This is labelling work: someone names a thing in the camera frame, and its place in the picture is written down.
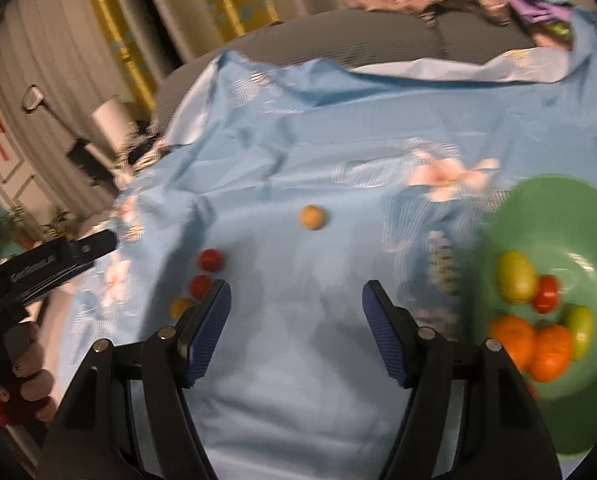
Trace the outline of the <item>person left hand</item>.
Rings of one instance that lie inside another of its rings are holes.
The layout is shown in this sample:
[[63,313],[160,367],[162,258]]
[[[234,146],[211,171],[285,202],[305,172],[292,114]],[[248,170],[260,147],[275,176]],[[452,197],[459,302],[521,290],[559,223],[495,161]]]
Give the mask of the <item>person left hand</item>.
[[13,364],[16,381],[12,387],[0,382],[0,426],[16,426],[21,418],[52,422],[56,416],[56,401],[51,396],[54,377],[44,368],[39,326],[22,323],[14,336],[25,344],[25,350]]

